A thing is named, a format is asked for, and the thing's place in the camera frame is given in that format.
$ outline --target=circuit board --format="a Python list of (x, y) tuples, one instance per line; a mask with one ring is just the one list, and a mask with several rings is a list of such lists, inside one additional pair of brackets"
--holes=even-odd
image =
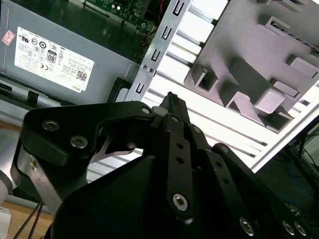
[(87, 2), (135, 25), (142, 32), (150, 33), (155, 25), (152, 21), (141, 18), (144, 0), (87, 0)]

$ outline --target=qr code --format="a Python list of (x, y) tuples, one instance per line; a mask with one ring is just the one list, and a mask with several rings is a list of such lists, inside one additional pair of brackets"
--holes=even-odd
[(88, 76), (88, 75), (85, 74), (84, 72), (78, 71), (78, 73), (77, 73), (77, 75), (76, 75), (76, 79), (85, 82), (87, 76)]

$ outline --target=metal frame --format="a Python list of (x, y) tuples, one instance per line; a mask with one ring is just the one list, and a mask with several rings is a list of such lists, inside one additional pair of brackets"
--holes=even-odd
[(191, 2), (191, 0), (170, 1), (125, 101), (140, 101), (143, 98)]

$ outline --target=power supply label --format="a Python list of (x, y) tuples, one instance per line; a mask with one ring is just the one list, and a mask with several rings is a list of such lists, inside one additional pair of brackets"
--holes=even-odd
[(18, 27), (14, 65), (80, 93), (94, 61)]

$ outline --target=red sticker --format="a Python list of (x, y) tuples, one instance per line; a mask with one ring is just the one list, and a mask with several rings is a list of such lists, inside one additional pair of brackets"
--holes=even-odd
[(4, 35), (4, 37), (2, 38), (2, 41), (9, 46), (12, 40), (14, 39), (14, 37), (15, 37), (15, 34), (12, 31), (8, 30), (6, 34)]

